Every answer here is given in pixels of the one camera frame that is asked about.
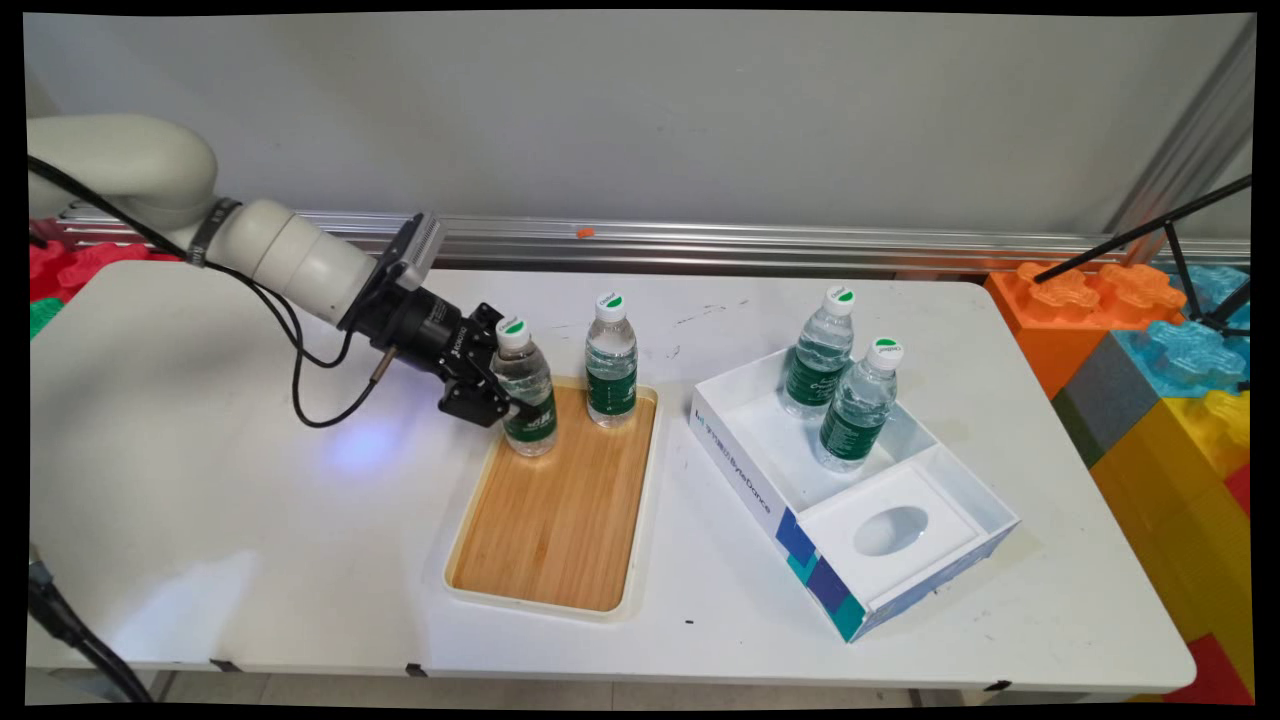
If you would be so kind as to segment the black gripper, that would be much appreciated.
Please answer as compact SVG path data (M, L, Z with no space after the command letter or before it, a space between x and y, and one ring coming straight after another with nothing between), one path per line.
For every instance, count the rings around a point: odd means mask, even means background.
M511 396L494 373L479 369L476 357L498 351L504 315L485 302L463 314L429 290L402 287L402 275L398 268L375 270L340 318L340 329L442 378L440 413L485 428L503 421L513 407Z

